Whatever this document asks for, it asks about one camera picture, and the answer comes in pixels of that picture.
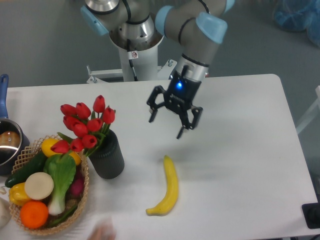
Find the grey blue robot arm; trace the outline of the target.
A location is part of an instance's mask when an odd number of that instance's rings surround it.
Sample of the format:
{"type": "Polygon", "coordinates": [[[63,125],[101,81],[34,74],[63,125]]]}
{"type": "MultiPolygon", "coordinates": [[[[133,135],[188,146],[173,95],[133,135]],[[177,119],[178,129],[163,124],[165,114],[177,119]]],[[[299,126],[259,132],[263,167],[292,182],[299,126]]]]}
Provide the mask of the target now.
{"type": "Polygon", "coordinates": [[[193,100],[228,28],[221,15],[234,1],[191,0],[179,7],[163,6],[155,16],[150,5],[148,0],[87,0],[80,12],[96,34],[109,35],[128,54],[149,50],[163,38],[183,47],[168,88],[156,86],[146,103],[150,121],[165,107],[179,116],[182,132],[195,129],[203,109],[193,100]]]}

